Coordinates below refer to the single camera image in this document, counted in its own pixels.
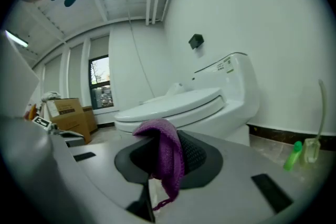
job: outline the ceiling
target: ceiling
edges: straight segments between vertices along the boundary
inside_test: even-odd
[[[159,0],[157,19],[162,18],[165,2]],[[154,0],[151,1],[150,17],[153,4]],[[64,0],[18,1],[4,28],[28,42],[27,48],[17,47],[33,66],[51,48],[77,34],[128,19],[128,10],[131,18],[145,18],[146,0],[76,0],[71,7],[65,7]]]

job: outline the floor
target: floor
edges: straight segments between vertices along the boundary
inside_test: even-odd
[[[101,128],[92,134],[91,137],[92,141],[90,144],[98,144],[122,139],[122,135],[115,127]],[[280,166],[284,165],[293,147],[289,144],[268,140],[254,135],[250,135],[250,145],[261,155]],[[299,163],[296,163],[290,173],[307,185],[307,187],[321,185],[328,176],[328,173],[334,164],[335,157],[336,152],[320,151],[317,162],[311,167],[304,168],[301,167]]]

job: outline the black window frame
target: black window frame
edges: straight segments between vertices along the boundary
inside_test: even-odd
[[[105,106],[103,108],[98,108],[96,97],[93,96],[93,94],[92,94],[92,89],[95,89],[95,88],[99,88],[99,87],[103,87],[103,86],[107,86],[107,85],[109,85],[110,88],[111,88],[110,80],[105,81],[105,82],[99,82],[99,83],[96,83],[96,84],[92,84],[92,81],[91,81],[91,64],[92,64],[92,62],[103,59],[103,58],[108,58],[108,57],[109,57],[109,55],[103,55],[103,56],[92,58],[92,59],[89,60],[89,88],[90,88],[90,97],[91,97],[91,104],[92,104],[93,110],[114,107],[114,103],[113,103],[113,105]]]

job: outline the box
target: box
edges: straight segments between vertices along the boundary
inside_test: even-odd
[[[91,141],[87,120],[77,98],[47,101],[47,110],[49,120],[56,123],[61,131],[83,135],[86,144]]]
[[[92,133],[93,131],[98,129],[93,109],[91,106],[84,106],[83,111],[85,114],[86,122],[88,124],[89,132]]]

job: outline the tube light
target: tube light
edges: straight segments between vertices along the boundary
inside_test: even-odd
[[[6,36],[10,38],[12,41],[20,44],[21,46],[28,47],[28,43],[23,41],[22,39],[19,39],[18,37],[14,36],[12,33],[8,32],[7,30],[5,31]]]

